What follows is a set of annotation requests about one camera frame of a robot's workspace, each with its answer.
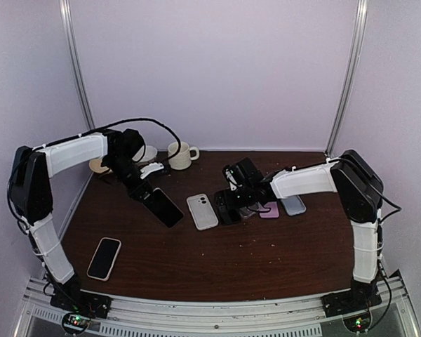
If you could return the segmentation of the clear magsafe phone case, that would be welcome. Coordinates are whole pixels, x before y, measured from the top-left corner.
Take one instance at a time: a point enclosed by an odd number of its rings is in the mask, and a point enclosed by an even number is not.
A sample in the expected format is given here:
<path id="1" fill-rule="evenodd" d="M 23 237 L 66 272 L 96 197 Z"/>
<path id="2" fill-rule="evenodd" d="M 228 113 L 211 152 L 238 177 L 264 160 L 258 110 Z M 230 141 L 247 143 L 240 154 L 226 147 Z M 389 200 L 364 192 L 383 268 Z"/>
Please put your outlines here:
<path id="1" fill-rule="evenodd" d="M 241 216 L 242 219 L 247 219 L 257 214 L 258 211 L 259 211 L 259 208 L 257 204 L 248 206 L 248 207 L 245 206 L 239 209 L 239 215 Z"/>

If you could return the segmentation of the beige phone case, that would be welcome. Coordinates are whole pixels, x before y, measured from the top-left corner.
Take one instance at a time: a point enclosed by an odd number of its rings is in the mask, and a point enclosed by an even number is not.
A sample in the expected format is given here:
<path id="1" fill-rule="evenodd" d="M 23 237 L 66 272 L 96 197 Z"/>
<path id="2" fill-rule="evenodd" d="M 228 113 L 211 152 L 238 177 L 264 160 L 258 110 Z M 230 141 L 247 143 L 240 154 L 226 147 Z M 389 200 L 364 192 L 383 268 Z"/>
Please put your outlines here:
<path id="1" fill-rule="evenodd" d="M 189 212 L 198 231 L 208 230 L 218 226 L 216 216 L 210 200 L 206 194 L 196 194 L 186 200 Z"/>

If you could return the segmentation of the light blue phone case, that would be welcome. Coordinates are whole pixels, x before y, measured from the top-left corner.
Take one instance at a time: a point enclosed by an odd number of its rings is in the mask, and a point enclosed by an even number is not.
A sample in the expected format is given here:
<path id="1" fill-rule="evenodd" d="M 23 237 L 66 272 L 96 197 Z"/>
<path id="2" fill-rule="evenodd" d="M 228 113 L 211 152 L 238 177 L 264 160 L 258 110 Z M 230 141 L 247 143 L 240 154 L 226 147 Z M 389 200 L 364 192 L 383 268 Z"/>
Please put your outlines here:
<path id="1" fill-rule="evenodd" d="M 288 216 L 298 216 L 305 213 L 307 210 L 299 195 L 281 199 L 280 202 Z"/>

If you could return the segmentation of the black phone with dark case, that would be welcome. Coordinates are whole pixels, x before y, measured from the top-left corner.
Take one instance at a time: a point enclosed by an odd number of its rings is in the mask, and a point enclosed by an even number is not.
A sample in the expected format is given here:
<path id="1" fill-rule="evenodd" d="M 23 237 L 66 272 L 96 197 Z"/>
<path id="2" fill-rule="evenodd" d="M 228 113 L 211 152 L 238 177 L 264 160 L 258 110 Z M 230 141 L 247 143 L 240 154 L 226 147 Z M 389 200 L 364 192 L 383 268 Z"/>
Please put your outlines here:
<path id="1" fill-rule="evenodd" d="M 233 225 L 241 222 L 239 212 L 224 200 L 217 200 L 216 202 L 217 216 L 222 225 Z"/>

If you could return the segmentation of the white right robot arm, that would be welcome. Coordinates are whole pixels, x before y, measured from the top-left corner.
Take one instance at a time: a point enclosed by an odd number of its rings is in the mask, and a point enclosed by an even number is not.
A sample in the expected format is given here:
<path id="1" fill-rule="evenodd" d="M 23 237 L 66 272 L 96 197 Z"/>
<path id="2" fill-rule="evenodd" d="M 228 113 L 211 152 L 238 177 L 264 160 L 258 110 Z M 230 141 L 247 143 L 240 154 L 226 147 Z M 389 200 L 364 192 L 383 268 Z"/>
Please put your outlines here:
<path id="1" fill-rule="evenodd" d="M 261 206 L 289 197 L 333 192 L 340 198 L 354 238 L 356 285 L 346 294 L 350 309 L 360 310 L 373 297 L 371 285 L 377 277 L 381 254 L 381 222 L 384 185 L 355 150 L 302 168 L 286 167 L 263 174 L 249 158 L 222 170 L 229 186 L 214 194 L 218 218 L 235 223 L 241 209 L 259 213 Z"/>

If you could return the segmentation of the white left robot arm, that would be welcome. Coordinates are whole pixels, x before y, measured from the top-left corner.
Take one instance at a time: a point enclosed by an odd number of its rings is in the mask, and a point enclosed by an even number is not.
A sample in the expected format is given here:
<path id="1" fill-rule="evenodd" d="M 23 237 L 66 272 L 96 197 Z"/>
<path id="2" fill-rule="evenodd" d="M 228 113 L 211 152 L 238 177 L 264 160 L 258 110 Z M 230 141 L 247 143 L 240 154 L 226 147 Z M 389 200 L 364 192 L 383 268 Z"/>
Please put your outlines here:
<path id="1" fill-rule="evenodd" d="M 16 150 L 8 196 L 18 220 L 25 224 L 24 231 L 36 249 L 36 256 L 56 284 L 63 286 L 76 276 L 54 228 L 51 178 L 79 164 L 101 159 L 126 187 L 130 198 L 144 201 L 153 191 L 148 177 L 163 170 L 164 165 L 159 162 L 143 168 L 135 165 L 133 157 L 138 152 L 135 146 L 140 139 L 135 130 L 105 129 Z"/>

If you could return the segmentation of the white ceramic bowl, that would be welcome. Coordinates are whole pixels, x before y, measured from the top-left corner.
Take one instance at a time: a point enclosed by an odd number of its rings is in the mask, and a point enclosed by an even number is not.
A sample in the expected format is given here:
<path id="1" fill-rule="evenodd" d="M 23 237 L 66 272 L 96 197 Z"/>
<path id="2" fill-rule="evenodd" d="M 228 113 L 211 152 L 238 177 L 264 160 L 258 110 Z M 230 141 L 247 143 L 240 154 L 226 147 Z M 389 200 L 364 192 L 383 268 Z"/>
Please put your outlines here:
<path id="1" fill-rule="evenodd" d="M 135 163 L 147 163 L 156 159 L 158 150 L 151 145 L 144 145 L 133 157 Z"/>

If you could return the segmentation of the white ceramic mug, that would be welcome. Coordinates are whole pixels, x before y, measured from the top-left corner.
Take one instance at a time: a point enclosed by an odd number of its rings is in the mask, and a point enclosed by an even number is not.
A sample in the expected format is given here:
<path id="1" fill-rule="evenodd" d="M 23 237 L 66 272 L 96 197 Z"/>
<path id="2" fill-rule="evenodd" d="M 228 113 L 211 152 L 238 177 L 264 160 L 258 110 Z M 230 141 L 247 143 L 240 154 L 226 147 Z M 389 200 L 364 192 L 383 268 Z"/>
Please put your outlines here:
<path id="1" fill-rule="evenodd" d="M 186 142 L 171 143 L 168 148 L 168 164 L 176 171 L 188 169 L 192 162 L 200 157 L 200 150 L 198 147 L 190 146 Z"/>

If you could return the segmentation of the beige ceramic plate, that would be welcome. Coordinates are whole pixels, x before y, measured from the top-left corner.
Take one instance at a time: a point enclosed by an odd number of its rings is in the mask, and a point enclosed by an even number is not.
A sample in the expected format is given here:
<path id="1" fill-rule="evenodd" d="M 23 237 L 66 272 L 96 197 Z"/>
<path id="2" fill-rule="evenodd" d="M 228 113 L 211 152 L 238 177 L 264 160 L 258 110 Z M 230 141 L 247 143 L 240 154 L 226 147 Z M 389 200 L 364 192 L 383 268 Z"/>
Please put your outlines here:
<path id="1" fill-rule="evenodd" d="M 112 170 L 102 165 L 102 158 L 92 159 L 88 163 L 89 169 L 96 174 L 111 173 Z"/>

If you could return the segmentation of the aluminium front rail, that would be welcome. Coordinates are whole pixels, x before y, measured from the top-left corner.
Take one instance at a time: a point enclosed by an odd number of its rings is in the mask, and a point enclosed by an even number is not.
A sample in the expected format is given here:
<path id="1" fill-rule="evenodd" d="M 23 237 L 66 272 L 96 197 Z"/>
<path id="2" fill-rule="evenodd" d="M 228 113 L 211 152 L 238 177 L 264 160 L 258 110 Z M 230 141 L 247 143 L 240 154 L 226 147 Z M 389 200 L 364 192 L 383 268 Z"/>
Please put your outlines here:
<path id="1" fill-rule="evenodd" d="M 410 296 L 399 277 L 391 278 L 392 301 L 384 282 L 382 303 L 370 309 L 373 327 L 351 332 L 345 321 L 352 314 L 329 317 L 321 298 L 326 293 L 276 300 L 180 302 L 148 300 L 96 293 L 111 298 L 106 319 L 94 319 L 79 336 L 421 336 Z M 61 327 L 65 310 L 50 306 L 53 288 L 30 279 L 10 336 L 69 336 Z"/>

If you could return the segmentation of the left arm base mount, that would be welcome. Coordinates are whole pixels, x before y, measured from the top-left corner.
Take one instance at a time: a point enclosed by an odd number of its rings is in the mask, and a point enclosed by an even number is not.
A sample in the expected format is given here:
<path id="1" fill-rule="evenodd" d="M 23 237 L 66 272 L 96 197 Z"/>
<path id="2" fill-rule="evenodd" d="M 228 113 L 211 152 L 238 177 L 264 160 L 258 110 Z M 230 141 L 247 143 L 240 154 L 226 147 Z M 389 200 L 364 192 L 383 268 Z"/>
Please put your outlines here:
<path id="1" fill-rule="evenodd" d="M 53 286 L 51 306 L 66 310 L 75 316 L 89 319 L 107 318 L 112 299 L 109 296 L 83 291 L 77 272 L 74 272 L 64 284 L 57 282 L 48 268 L 46 268 L 46 276 L 49 284 Z"/>

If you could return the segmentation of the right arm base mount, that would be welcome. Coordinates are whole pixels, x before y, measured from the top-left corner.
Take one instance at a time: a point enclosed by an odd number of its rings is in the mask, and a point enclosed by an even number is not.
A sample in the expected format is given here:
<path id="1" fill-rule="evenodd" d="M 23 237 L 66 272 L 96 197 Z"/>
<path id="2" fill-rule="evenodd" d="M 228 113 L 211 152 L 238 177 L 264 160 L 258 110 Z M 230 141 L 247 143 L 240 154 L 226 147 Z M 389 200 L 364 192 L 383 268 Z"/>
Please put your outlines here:
<path id="1" fill-rule="evenodd" d="M 378 323 L 378 319 L 374 320 L 371 309 L 382 303 L 377 287 L 377 281 L 381 276 L 379 265 L 376 265 L 376 275 L 370 283 L 351 279 L 348 290 L 322 296 L 321 302 L 326 317 L 347 315 L 343 322 L 350 332 L 357 334 L 369 332 L 375 323 Z"/>

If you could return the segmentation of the left aluminium frame post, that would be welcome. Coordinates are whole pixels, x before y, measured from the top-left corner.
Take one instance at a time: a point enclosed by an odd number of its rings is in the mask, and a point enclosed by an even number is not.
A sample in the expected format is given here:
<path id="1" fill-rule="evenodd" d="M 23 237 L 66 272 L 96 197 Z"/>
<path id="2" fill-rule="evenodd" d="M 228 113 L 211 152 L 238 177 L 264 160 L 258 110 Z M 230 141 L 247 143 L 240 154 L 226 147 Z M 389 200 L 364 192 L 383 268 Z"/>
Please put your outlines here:
<path id="1" fill-rule="evenodd" d="M 89 103 L 83 74 L 81 71 L 81 63 L 80 63 L 79 52 L 78 52 L 78 48 L 76 44 L 74 24 L 73 24 L 73 19 L 72 19 L 71 3 L 69 0 L 59 0 L 59 4 L 60 4 L 60 14 L 61 14 L 62 25 L 65 31 L 65 38 L 67 41 L 67 49 L 69 51 L 69 57 L 72 64 L 76 92 L 79 98 L 82 115 L 86 122 L 87 129 L 89 131 L 92 131 L 93 129 L 96 128 L 96 126 L 95 126 L 95 120 L 93 118 L 93 114 L 91 112 L 91 106 Z"/>

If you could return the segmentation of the aluminium frame post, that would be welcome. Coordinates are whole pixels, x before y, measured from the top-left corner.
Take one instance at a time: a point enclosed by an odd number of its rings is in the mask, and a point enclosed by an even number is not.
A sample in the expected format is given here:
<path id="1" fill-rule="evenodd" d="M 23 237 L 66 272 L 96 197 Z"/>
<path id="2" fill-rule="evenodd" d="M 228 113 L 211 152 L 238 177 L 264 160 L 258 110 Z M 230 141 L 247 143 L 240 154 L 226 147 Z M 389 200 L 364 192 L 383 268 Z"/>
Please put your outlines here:
<path id="1" fill-rule="evenodd" d="M 368 3 L 368 0 L 357 1 L 352 42 L 348 57 L 347 69 L 345 72 L 345 79 L 343 81 L 333 126 L 325 150 L 327 157 L 330 157 L 334 153 L 335 144 L 340 134 L 343 119 L 349 104 L 349 99 L 354 85 L 356 70 L 359 65 L 361 51 L 363 48 L 363 41 L 366 33 L 366 25 L 368 20 Z"/>
<path id="2" fill-rule="evenodd" d="M 93 114 L 91 112 L 91 106 L 89 103 L 83 74 L 81 71 L 81 63 L 80 63 L 79 52 L 78 52 L 78 48 L 76 44 L 74 24 L 73 24 L 73 19 L 72 19 L 71 3 L 69 0 L 59 0 L 59 4 L 60 4 L 60 14 L 61 14 L 62 25 L 65 31 L 65 38 L 67 41 L 67 49 L 69 51 L 69 57 L 72 64 L 76 92 L 79 98 L 82 115 L 86 122 L 87 129 L 89 131 L 92 131 L 93 129 L 96 128 L 96 126 L 95 126 L 95 120 L 93 118 Z"/>

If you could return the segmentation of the right aluminium frame post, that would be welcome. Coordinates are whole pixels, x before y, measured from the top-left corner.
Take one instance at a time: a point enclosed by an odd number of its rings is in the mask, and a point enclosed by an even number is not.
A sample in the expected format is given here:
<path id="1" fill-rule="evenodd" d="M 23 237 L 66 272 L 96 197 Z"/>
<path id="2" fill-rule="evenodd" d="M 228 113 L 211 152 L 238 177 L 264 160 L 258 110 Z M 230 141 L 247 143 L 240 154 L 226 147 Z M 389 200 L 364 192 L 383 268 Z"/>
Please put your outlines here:
<path id="1" fill-rule="evenodd" d="M 349 104 L 349 99 L 354 85 L 356 70 L 359 65 L 361 51 L 363 48 L 363 41 L 366 33 L 366 25 L 368 20 L 368 3 L 368 0 L 357 1 L 352 42 L 348 57 L 347 69 L 345 72 L 345 79 L 343 81 L 333 126 L 325 150 L 327 157 L 330 157 L 334 153 L 335 144 L 340 134 L 343 119 Z"/>

